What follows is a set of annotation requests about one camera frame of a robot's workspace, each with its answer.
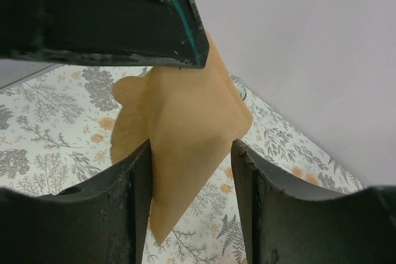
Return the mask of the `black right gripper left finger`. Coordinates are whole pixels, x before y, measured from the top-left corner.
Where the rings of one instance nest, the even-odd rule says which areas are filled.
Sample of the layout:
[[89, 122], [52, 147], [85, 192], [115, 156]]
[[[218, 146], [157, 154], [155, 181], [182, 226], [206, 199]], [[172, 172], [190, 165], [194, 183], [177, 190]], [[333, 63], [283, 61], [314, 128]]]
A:
[[57, 195], [3, 188], [1, 262], [140, 263], [151, 199], [149, 142]]

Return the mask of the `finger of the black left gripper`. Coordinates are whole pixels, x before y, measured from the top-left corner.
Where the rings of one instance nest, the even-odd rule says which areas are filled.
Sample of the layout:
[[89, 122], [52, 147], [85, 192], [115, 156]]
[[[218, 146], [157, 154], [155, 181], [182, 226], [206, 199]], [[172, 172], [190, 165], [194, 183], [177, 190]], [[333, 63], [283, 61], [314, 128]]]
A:
[[1, 0], [1, 57], [79, 66], [204, 68], [195, 0]]

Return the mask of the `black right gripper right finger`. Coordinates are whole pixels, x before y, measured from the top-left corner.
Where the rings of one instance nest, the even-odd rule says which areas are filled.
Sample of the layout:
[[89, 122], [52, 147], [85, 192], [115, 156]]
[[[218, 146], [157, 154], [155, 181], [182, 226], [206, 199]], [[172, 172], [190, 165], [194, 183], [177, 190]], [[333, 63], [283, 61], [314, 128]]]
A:
[[248, 263], [394, 263], [395, 187], [342, 194], [231, 147]]

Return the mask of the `brown paper coffee filter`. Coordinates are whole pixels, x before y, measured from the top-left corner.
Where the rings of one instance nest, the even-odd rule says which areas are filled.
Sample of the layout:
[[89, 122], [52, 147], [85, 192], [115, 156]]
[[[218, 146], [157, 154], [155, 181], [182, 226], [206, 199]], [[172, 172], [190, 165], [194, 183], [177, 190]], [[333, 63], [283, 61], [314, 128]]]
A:
[[252, 125], [215, 43], [209, 45], [203, 69], [155, 66], [143, 77], [123, 77], [113, 85], [121, 112], [111, 136], [111, 161], [150, 142], [150, 227], [158, 243]]

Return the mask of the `floral patterned table mat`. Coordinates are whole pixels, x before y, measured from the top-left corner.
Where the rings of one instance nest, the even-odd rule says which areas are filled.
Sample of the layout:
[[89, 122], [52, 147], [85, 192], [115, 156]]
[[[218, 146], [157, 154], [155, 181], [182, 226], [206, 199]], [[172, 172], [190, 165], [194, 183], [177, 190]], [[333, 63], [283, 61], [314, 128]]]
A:
[[[110, 164], [120, 112], [119, 79], [147, 67], [61, 66], [1, 92], [1, 185], [32, 196], [57, 194]], [[362, 184], [252, 91], [254, 122], [244, 141], [312, 184], [344, 194]], [[245, 263], [230, 159], [226, 158], [161, 245], [146, 238], [144, 263]]]

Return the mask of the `grey ribbed glass carafe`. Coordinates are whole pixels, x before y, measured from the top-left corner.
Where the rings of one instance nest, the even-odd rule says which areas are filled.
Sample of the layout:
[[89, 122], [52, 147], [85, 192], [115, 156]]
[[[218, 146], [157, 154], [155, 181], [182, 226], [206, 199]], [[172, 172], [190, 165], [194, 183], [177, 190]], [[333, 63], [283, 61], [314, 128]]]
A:
[[232, 78], [232, 81], [233, 81], [237, 91], [238, 91], [239, 96], [244, 101], [247, 97], [247, 91], [246, 91], [246, 86], [245, 86], [244, 82], [242, 81], [241, 78], [239, 78], [235, 75], [232, 75], [231, 78]]

